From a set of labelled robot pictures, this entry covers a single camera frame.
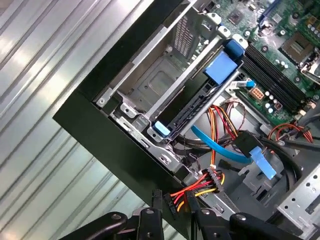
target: yellow wire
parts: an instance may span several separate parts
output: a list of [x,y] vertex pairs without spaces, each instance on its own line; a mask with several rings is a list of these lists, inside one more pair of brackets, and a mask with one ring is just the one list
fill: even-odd
[[[211,193],[211,192],[213,192],[215,190],[217,190],[216,187],[212,188],[212,189],[205,190],[205,191],[198,192],[198,193],[195,194],[195,196],[198,197],[198,196],[200,196],[202,194]],[[176,209],[178,212],[180,211],[180,208],[183,206],[183,204],[185,204],[185,201],[180,202],[179,206]]]
[[[225,178],[226,178],[225,174],[222,173],[221,185],[224,184]],[[215,187],[215,188],[212,188],[212,189],[205,190],[205,191],[198,192],[198,193],[195,194],[195,196],[198,197],[198,196],[200,196],[200,195],[202,195],[202,194],[211,193],[211,192],[213,192],[213,191],[215,191],[215,190],[217,190],[216,187]],[[180,209],[181,209],[181,207],[182,207],[184,204],[185,204],[185,201],[180,202],[180,204],[178,205],[178,207],[177,207],[176,210],[179,212]]]
[[231,130],[233,131],[233,133],[235,134],[236,137],[238,137],[238,134],[237,134],[237,130],[235,129],[233,123],[231,122],[231,119],[229,118],[228,114],[225,112],[225,110],[220,107],[220,106],[216,106],[217,108],[219,108],[220,111],[222,111],[225,119],[228,121],[230,127],[231,127]]
[[223,184],[224,184],[224,182],[225,182],[225,174],[224,174],[224,173],[222,173],[221,185],[223,185]]

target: corrugated metal surface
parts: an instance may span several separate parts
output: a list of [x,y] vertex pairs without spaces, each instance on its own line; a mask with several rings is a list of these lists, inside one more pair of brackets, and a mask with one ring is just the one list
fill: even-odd
[[1,1],[1,240],[55,240],[144,205],[52,117],[151,2]]

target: metal bracket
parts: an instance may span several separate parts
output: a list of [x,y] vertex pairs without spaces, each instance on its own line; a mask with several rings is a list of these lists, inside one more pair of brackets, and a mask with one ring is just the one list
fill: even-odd
[[125,131],[128,132],[135,140],[137,140],[149,153],[157,158],[166,168],[175,173],[182,166],[175,153],[154,145],[149,139],[147,139],[141,132],[139,132],[130,122],[124,117],[117,118],[113,113],[110,114]]
[[286,195],[278,210],[304,232],[320,222],[320,164]]
[[120,109],[131,119],[139,114],[139,112],[137,112],[133,107],[129,106],[125,102],[121,104]]
[[149,127],[146,132],[157,142],[160,143],[164,138],[160,136],[152,127]]

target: blue plastic latch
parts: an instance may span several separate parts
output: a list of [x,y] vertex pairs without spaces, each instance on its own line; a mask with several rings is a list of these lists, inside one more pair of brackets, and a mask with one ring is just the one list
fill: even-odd
[[246,87],[247,88],[253,88],[255,86],[255,82],[254,81],[247,81],[246,82]]
[[230,59],[225,52],[219,55],[203,71],[216,84],[222,84],[228,76],[237,68],[237,64]]
[[239,59],[245,54],[243,47],[233,39],[227,43],[224,51],[234,60]]
[[156,130],[162,137],[166,137],[170,134],[168,128],[166,128],[161,122],[157,121],[154,126],[154,130]]
[[257,164],[266,177],[271,180],[277,172],[272,168],[265,156],[262,154],[262,150],[259,146],[256,146],[250,152],[251,159]]

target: gray metal sheet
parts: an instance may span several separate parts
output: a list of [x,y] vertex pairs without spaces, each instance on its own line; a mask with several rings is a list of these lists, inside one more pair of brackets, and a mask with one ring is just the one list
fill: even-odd
[[55,240],[144,205],[52,117],[152,1],[1,1],[0,239]]

